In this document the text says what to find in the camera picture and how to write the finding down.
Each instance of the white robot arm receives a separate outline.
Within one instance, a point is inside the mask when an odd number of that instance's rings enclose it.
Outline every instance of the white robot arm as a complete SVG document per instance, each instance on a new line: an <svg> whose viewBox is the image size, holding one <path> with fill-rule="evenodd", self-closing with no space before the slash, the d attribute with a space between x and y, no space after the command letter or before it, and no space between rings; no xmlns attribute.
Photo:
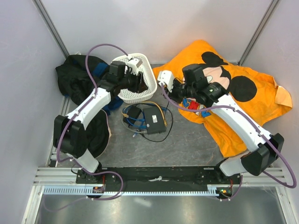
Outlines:
<svg viewBox="0 0 299 224"><path fill-rule="evenodd" d="M85 130L95 115L116 97L122 89L128 89L137 93L148 89L143 79L143 73L138 72L138 67L141 64L142 60L137 58L132 58L127 64L113 61L110 65L109 73L98 83L96 94L93 91L74 111L66 116L58 115L55 118L54 147L58 147L62 132L70 118L75 117L62 139L60 150L73 157L80 166L91 173L100 169L101 164L88 150Z"/></svg>
<svg viewBox="0 0 299 224"><path fill-rule="evenodd" d="M171 71L160 72L158 82L166 89L168 97L177 103L181 103L185 97L195 98L197 102L207 107L205 110L210 107L211 111L222 118L247 146L246 153L230 157L219 165L224 175L232 176L244 172L259 175L278 158L265 138L280 152L284 142L280 134L272 135L260 127L219 83L208 83L200 65L191 64L184 67L183 74L185 83L182 84L174 78Z"/></svg>

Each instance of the black mounting plate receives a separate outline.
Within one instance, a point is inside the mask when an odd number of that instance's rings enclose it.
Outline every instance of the black mounting plate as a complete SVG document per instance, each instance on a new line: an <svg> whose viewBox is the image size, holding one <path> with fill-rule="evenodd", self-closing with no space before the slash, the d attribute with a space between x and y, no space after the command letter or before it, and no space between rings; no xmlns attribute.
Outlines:
<svg viewBox="0 0 299 224"><path fill-rule="evenodd" d="M224 176L217 167L124 167L102 168L101 171L114 171L124 180L123 192L180 192L206 191L209 184L230 185L240 183L240 175ZM161 181L149 181L162 177ZM79 170L77 184L100 184L101 176L91 176ZM113 174L105 174L106 191L118 191L120 179Z"/></svg>

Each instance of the orange t-shirt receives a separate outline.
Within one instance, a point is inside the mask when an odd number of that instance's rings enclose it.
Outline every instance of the orange t-shirt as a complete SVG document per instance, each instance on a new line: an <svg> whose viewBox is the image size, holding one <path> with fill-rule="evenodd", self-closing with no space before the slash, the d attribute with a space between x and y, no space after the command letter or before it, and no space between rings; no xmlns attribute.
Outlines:
<svg viewBox="0 0 299 224"><path fill-rule="evenodd" d="M179 80L184 80L182 69L194 63L202 65L209 83L220 83L236 103L261 126L292 108L289 92L277 85L272 76L230 64L203 40L193 42L170 62L153 71L156 78L160 71L170 70ZM189 109L203 108L203 105L191 98L185 98L181 106ZM224 157L235 156L246 150L240 137L213 112L193 113L180 109L179 112L189 121L203 123Z"/></svg>

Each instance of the white cable tray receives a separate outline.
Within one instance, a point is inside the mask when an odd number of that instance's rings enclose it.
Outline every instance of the white cable tray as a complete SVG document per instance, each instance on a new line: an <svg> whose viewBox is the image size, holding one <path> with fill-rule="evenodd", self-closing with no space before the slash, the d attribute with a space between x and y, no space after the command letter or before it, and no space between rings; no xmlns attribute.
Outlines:
<svg viewBox="0 0 299 224"><path fill-rule="evenodd" d="M109 191L93 193L93 186L45 186L44 195L115 195L117 192ZM216 187L208 187L207 191L134 191L122 192L122 196L218 196Z"/></svg>

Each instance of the gray mat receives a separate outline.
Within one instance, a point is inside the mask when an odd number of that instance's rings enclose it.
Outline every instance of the gray mat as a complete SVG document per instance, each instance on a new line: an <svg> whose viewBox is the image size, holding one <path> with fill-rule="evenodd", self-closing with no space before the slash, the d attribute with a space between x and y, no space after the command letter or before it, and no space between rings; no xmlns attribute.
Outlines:
<svg viewBox="0 0 299 224"><path fill-rule="evenodd" d="M161 106L167 105L167 100L157 89L150 99ZM127 130L120 122L121 108L113 111L108 117L112 132L108 147L98 160L104 167L113 166L204 166L216 165L223 157L219 147L203 125L195 124L179 114L177 108L169 105L173 113L174 123L168 138L160 143L150 142L142 136L134 138L133 132ZM77 106L72 104L70 111ZM152 140L161 140L168 132L171 124L169 112L165 116L168 126L166 133L147 135ZM70 167L72 162L59 164L59 167Z"/></svg>

